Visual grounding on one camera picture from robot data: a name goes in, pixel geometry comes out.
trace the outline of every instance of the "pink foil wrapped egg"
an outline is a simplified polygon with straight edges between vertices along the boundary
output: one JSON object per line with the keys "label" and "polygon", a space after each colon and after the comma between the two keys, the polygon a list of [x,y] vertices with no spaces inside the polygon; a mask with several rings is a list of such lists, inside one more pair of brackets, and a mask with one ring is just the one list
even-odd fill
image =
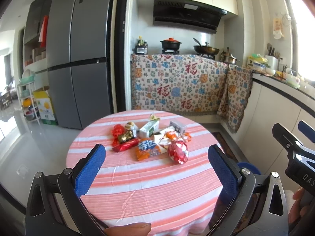
{"label": "pink foil wrapped egg", "polygon": [[188,148],[182,140],[172,142],[169,145],[167,152],[170,158],[179,164],[184,164],[188,161]]}

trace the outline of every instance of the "red pot lid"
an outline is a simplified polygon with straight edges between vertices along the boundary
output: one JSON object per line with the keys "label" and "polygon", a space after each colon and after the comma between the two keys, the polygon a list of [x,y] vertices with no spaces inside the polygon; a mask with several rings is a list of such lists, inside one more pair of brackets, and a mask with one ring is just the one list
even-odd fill
{"label": "red pot lid", "polygon": [[179,41],[176,41],[176,40],[174,40],[174,38],[168,38],[168,39],[166,39],[166,40],[163,40],[163,41],[172,41],[172,42],[179,42]]}

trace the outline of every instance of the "stove burner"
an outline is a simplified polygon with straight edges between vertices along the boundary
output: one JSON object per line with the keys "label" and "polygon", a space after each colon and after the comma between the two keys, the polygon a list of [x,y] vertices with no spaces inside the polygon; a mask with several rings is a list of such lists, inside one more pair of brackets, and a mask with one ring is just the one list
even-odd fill
{"label": "stove burner", "polygon": [[212,55],[209,55],[209,54],[198,54],[198,53],[197,53],[197,55],[198,55],[198,56],[202,56],[202,57],[204,57],[204,58],[212,59],[212,60],[215,59],[215,56],[212,56]]}
{"label": "stove burner", "polygon": [[179,54],[179,50],[177,50],[177,51],[175,51],[175,50],[162,50],[162,54],[176,55],[176,54]]}

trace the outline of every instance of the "refrigerator door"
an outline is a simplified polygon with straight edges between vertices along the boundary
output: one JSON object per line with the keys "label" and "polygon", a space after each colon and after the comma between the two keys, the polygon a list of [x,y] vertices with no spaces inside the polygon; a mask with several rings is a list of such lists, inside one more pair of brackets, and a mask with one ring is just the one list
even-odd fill
{"label": "refrigerator door", "polygon": [[107,63],[71,68],[73,89],[82,127],[111,114],[107,84]]}
{"label": "refrigerator door", "polygon": [[70,26],[75,0],[52,0],[47,26],[47,67],[70,62]]}
{"label": "refrigerator door", "polygon": [[76,0],[73,10],[71,61],[106,57],[111,0]]}
{"label": "refrigerator door", "polygon": [[71,79],[71,68],[48,71],[49,91],[61,127],[82,129]]}

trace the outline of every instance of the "white backsplash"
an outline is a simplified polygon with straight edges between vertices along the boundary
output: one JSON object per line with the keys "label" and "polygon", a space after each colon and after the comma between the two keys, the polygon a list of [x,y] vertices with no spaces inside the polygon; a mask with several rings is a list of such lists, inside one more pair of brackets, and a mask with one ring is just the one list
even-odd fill
{"label": "white backsplash", "polygon": [[224,48],[224,20],[220,21],[216,34],[208,34],[189,29],[153,26],[153,11],[147,8],[138,8],[138,36],[148,43],[148,54],[161,54],[162,44],[160,41],[174,38],[182,42],[181,54],[196,54],[193,46],[197,45],[193,40],[195,37],[204,45],[208,42],[210,46],[222,50]]}

